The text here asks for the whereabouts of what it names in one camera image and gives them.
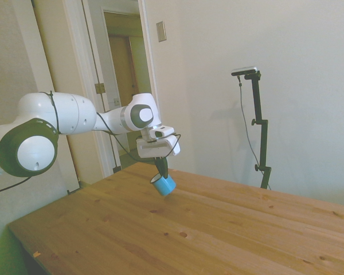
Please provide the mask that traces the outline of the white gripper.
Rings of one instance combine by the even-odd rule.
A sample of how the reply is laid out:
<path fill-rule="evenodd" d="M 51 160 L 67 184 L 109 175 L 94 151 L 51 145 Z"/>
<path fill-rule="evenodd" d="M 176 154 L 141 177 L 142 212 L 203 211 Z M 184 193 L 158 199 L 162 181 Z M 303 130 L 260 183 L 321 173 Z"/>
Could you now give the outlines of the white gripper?
<path fill-rule="evenodd" d="M 138 155 L 141 158 L 155 158 L 155 165 L 160 175 L 168 177 L 167 157 L 178 155 L 181 151 L 176 135 L 170 135 L 153 142 L 140 138 L 136 140 Z"/>

